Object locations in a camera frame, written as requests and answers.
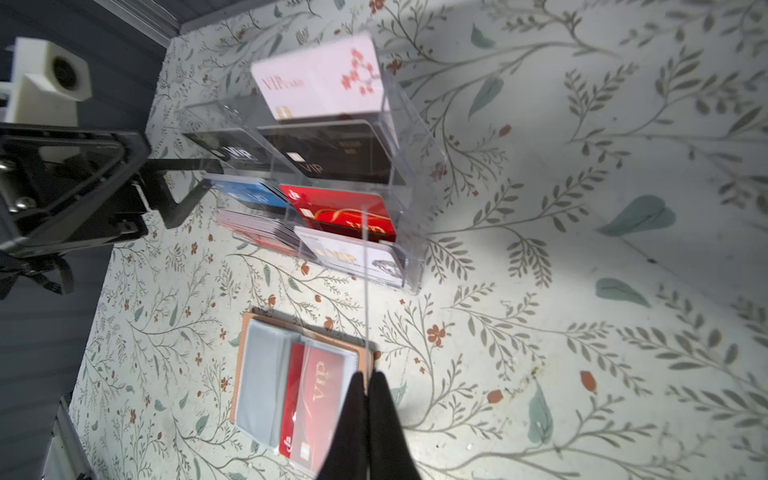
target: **red vip card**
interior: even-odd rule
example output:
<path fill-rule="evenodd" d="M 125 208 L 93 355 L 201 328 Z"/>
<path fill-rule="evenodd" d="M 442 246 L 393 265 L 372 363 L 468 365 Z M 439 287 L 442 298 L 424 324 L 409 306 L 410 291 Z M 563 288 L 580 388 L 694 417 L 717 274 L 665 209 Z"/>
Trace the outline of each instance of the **red vip card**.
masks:
<path fill-rule="evenodd" d="M 283 406 L 283 426 L 280 429 L 280 453 L 290 458 L 293 451 L 293 421 L 296 418 L 296 406 L 299 403 L 301 385 L 301 367 L 304 360 L 304 345 L 294 343 L 290 348 L 288 363 L 288 382 L 286 383 L 286 401 Z"/>
<path fill-rule="evenodd" d="M 362 212 L 368 212 L 368 230 L 395 235 L 395 226 L 381 195 L 280 185 L 302 217 L 362 230 Z"/>
<path fill-rule="evenodd" d="M 328 455 L 341 411 L 343 377 L 343 356 L 304 346 L 290 459 L 311 472 L 317 473 Z"/>

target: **leaf print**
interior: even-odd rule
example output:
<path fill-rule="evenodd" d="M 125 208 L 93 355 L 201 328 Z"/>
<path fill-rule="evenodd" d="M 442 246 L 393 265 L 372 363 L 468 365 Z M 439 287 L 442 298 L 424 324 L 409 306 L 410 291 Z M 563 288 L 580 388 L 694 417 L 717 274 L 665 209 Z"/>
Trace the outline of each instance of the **leaf print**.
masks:
<path fill-rule="evenodd" d="M 407 387 L 408 383 L 403 382 L 402 385 L 396 389 L 389 389 L 389 394 L 392 395 L 392 402 L 395 404 L 396 409 L 400 407 L 400 402 L 402 401 L 402 397 L 406 394 Z"/>
<path fill-rule="evenodd" d="M 503 87 L 504 81 L 499 77 L 490 77 L 486 80 L 480 87 L 480 90 L 478 90 L 477 95 L 475 95 L 475 100 L 472 101 L 472 106 L 469 108 L 467 119 L 469 119 L 476 111 L 491 103 L 493 99 L 502 92 Z"/>
<path fill-rule="evenodd" d="M 170 315 L 170 326 L 173 326 L 176 323 L 176 317 L 179 314 L 179 304 L 177 303 L 174 307 L 174 311 Z"/>
<path fill-rule="evenodd" d="M 472 36 L 470 37 L 470 41 L 477 48 L 493 48 L 496 45 L 496 41 L 483 35 L 482 31 L 480 31 L 475 24 L 472 24 Z"/>
<path fill-rule="evenodd" d="M 280 47 L 280 42 L 283 41 L 283 34 L 279 33 L 275 35 L 275 41 L 272 43 L 272 48 L 270 48 L 270 53 L 268 53 L 266 56 L 271 57 L 273 53 L 275 53 L 275 50 L 277 50 L 277 47 Z"/>
<path fill-rule="evenodd" d="M 536 382 L 536 393 L 528 404 L 528 440 L 543 445 L 552 438 L 554 422 L 547 407 L 541 385 Z"/>
<path fill-rule="evenodd" d="M 650 304 L 645 300 L 645 297 L 621 280 L 601 278 L 595 284 L 595 289 L 595 295 L 599 298 L 632 302 L 650 308 Z"/>
<path fill-rule="evenodd" d="M 736 123 L 731 126 L 731 128 L 728 130 L 728 135 L 730 136 L 738 132 L 742 128 L 746 127 L 747 125 L 749 125 L 752 122 L 752 120 L 754 120 L 757 117 L 757 115 L 760 113 L 760 110 L 762 109 L 763 109 L 762 107 L 757 107 L 745 113 L 744 116 L 742 116 L 742 118 L 737 120 Z"/>
<path fill-rule="evenodd" d="M 198 435 L 201 435 L 203 433 L 203 430 L 205 429 L 205 424 L 208 423 L 208 415 L 201 416 L 197 423 L 194 424 L 195 432 L 197 432 Z"/>
<path fill-rule="evenodd" d="M 594 393 L 594 391 L 598 389 L 598 383 L 595 381 L 594 376 L 592 376 L 591 372 L 582 370 L 581 372 L 579 372 L 579 375 L 581 376 L 581 384 L 588 391 Z"/>
<path fill-rule="evenodd" d="M 230 340 L 230 345 L 231 346 L 240 346 L 240 335 L 242 335 L 242 334 L 243 334 L 242 332 L 239 332 L 237 334 L 237 338 L 233 338 L 232 340 Z"/>
<path fill-rule="evenodd" d="M 675 213 L 664 200 L 654 195 L 643 195 L 630 202 L 617 216 L 598 232 L 606 237 L 621 237 L 628 233 L 667 228 L 676 220 Z"/>

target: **red flower print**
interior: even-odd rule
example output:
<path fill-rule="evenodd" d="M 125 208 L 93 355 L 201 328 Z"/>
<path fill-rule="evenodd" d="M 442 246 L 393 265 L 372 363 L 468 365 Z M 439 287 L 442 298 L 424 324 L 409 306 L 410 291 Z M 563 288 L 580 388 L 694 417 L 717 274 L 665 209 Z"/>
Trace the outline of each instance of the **red flower print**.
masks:
<path fill-rule="evenodd" d="M 397 71 L 402 68 L 402 62 L 399 59 L 392 60 L 389 65 L 386 66 L 386 69 L 391 71 L 393 75 L 397 75 Z"/>
<path fill-rule="evenodd" d="M 590 372 L 582 370 L 579 372 L 579 375 L 581 375 L 581 384 L 584 386 L 584 388 L 593 393 L 598 389 L 598 382 L 594 379 Z"/>
<path fill-rule="evenodd" d="M 437 325 L 433 325 L 431 329 L 427 330 L 427 340 L 430 343 L 434 343 L 435 346 L 442 346 L 442 339 L 445 338 L 445 329 L 441 329 Z"/>
<path fill-rule="evenodd" d="M 377 11 L 384 9 L 384 0 L 371 0 L 368 6 L 371 8 L 372 14 L 376 13 Z"/>
<path fill-rule="evenodd" d="M 443 175 L 448 173 L 448 167 L 445 164 L 438 162 L 435 164 L 435 170 L 429 175 L 434 181 L 442 179 Z"/>
<path fill-rule="evenodd" d="M 486 398 L 488 399 L 488 403 L 499 403 L 503 400 L 504 396 L 502 395 L 501 390 L 494 390 L 493 392 L 488 392 Z"/>

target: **table surface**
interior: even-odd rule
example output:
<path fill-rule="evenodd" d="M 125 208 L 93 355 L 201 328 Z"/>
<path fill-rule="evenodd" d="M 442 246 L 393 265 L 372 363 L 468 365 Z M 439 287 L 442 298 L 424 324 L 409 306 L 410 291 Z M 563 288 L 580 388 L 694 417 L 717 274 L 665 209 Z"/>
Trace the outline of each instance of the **table surface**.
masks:
<path fill-rule="evenodd" d="M 281 1 L 172 41 L 147 136 L 200 156 L 184 105 L 370 30 L 449 156 L 422 291 L 368 305 L 422 477 L 764 478 L 766 13 Z M 149 214 L 113 250 L 71 406 L 103 478 L 298 476 L 227 421 L 240 313 L 361 330 L 360 280 L 244 246 L 216 210 Z"/>

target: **acrylic card holder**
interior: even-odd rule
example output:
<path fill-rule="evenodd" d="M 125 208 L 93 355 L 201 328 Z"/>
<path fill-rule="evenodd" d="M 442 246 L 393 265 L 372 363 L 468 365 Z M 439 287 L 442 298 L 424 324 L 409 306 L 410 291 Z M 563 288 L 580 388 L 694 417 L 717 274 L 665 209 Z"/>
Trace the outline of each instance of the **acrylic card holder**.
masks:
<path fill-rule="evenodd" d="M 263 97 L 256 93 L 190 105 L 185 111 L 184 125 L 190 129 L 188 137 L 203 137 L 201 132 L 210 135 L 211 131 L 237 131 L 245 138 L 244 133 L 248 142 L 240 144 L 240 157 L 226 160 L 234 167 L 234 174 L 264 170 L 260 176 L 278 187 L 335 190 L 380 198 L 396 230 L 393 237 L 377 230 L 372 221 L 377 213 L 363 200 L 344 209 L 349 219 L 336 222 L 334 227 L 314 218 L 314 212 L 307 214 L 306 208 L 302 210 L 299 206 L 297 210 L 289 198 L 283 222 L 319 230 L 325 238 L 344 241 L 333 234 L 350 237 L 351 230 L 345 227 L 361 230 L 365 217 L 372 228 L 368 235 L 370 250 L 361 250 L 360 242 L 350 240 L 346 252 L 331 249 L 323 253 L 327 258 L 328 254 L 343 257 L 357 251 L 367 256 L 374 250 L 389 250 L 392 259 L 379 258 L 377 266 L 385 270 L 395 268 L 398 281 L 383 281 L 372 263 L 361 270 L 360 258 L 354 255 L 357 265 L 345 266 L 344 262 L 336 261 L 338 258 L 324 262 L 317 245 L 313 248 L 304 241 L 298 257 L 415 293 L 425 269 L 429 250 L 426 234 L 435 218 L 440 193 L 437 184 L 445 169 L 445 154 L 394 77 L 383 71 L 381 82 L 384 96 L 378 112 L 276 121 Z M 265 165 L 269 165 L 268 172 L 263 168 Z M 364 239 L 358 240 L 366 245 Z"/>

